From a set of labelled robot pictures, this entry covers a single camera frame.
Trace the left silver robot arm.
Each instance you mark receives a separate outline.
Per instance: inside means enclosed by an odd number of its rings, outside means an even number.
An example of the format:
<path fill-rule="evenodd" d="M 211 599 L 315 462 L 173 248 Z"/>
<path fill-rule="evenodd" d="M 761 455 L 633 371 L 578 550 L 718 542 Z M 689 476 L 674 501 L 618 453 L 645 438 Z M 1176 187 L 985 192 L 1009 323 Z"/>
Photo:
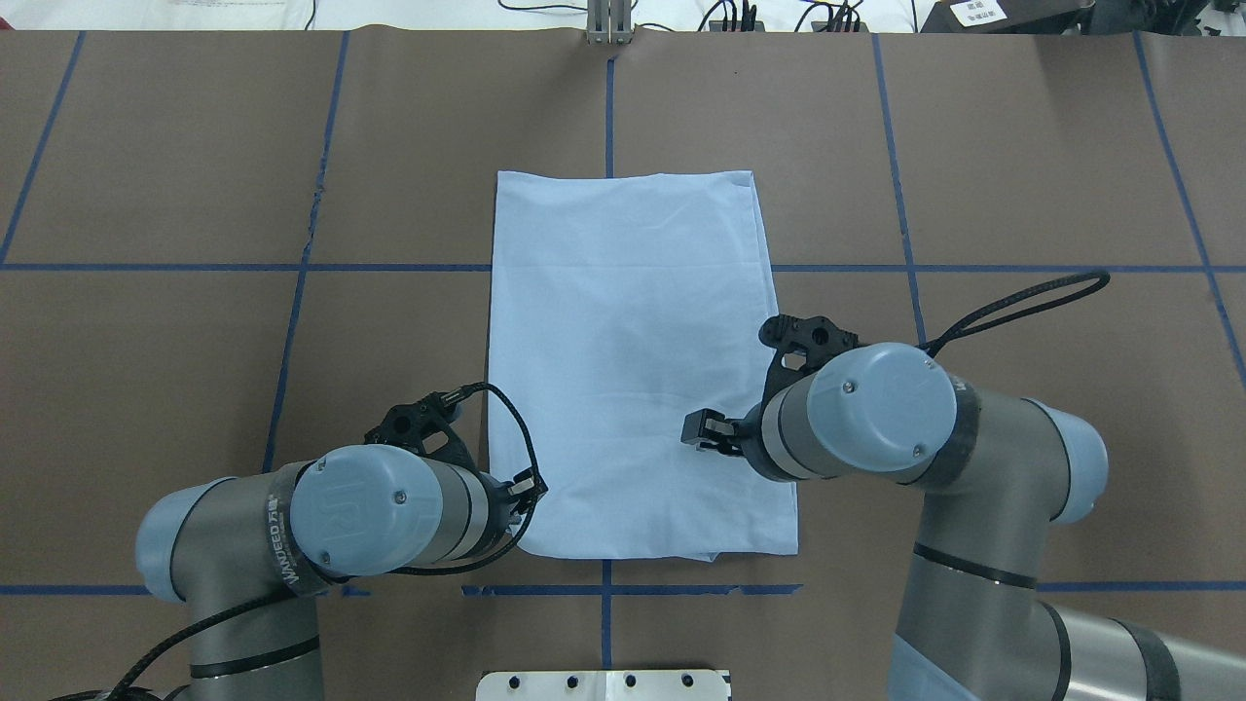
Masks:
<path fill-rule="evenodd" d="M 480 469 L 454 431 L 476 393 L 492 393 L 525 440 L 530 464 L 508 481 Z M 515 549 L 546 492 L 530 427 L 483 382 L 395 405 L 359 445 L 169 493 L 137 529 L 136 568 L 191 624 L 77 699 L 153 700 L 138 679 L 191 642 L 189 682 L 169 699 L 320 700 L 316 596 L 360 576 L 482 569 Z"/>

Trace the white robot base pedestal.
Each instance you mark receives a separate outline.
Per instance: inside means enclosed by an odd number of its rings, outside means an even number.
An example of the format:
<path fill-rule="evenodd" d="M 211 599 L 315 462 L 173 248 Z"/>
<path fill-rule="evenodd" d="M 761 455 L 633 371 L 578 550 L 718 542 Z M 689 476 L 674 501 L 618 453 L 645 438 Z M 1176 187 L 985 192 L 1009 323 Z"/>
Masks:
<path fill-rule="evenodd" d="M 569 670 L 487 674 L 476 700 L 731 700 L 728 671 Z"/>

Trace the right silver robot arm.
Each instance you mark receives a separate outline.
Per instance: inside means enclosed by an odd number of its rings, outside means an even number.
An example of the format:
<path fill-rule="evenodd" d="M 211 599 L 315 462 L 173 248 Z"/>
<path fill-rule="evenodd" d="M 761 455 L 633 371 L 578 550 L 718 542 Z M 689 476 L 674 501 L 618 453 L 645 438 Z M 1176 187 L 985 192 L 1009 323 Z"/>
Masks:
<path fill-rule="evenodd" d="M 1093 425 L 972 386 L 922 347 L 861 342 L 826 316 L 771 316 L 761 402 L 695 410 L 682 442 L 774 482 L 875 474 L 922 492 L 890 700 L 1241 700 L 1244 657 L 1037 595 L 1054 524 L 1093 510 Z"/>

